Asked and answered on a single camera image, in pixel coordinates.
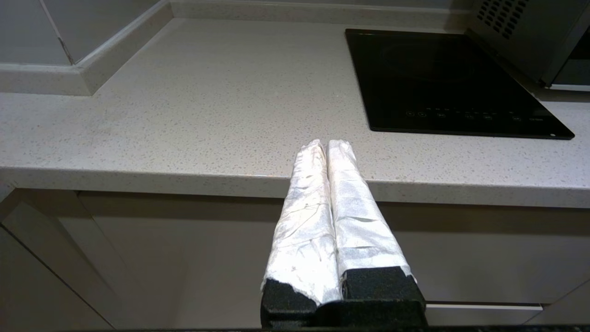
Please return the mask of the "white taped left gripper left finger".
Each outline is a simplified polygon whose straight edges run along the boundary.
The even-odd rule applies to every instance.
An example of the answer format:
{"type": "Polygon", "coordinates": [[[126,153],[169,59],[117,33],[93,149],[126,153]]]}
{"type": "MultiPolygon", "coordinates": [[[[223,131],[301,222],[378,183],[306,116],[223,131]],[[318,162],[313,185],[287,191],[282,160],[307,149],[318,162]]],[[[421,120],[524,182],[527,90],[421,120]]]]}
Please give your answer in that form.
{"type": "Polygon", "coordinates": [[[263,328],[309,326],[342,299],[327,158],[318,139],[297,153],[261,285],[263,328]]]}

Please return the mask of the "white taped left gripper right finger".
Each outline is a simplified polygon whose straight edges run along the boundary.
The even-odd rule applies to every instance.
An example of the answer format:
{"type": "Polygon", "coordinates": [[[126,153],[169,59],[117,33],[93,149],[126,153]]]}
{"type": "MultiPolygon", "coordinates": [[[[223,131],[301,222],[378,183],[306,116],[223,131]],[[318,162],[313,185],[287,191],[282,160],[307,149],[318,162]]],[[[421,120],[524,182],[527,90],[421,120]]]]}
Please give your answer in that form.
{"type": "Polygon", "coordinates": [[[425,299],[352,145],[331,140],[327,157],[342,294],[326,306],[327,326],[426,326],[425,299]]]}

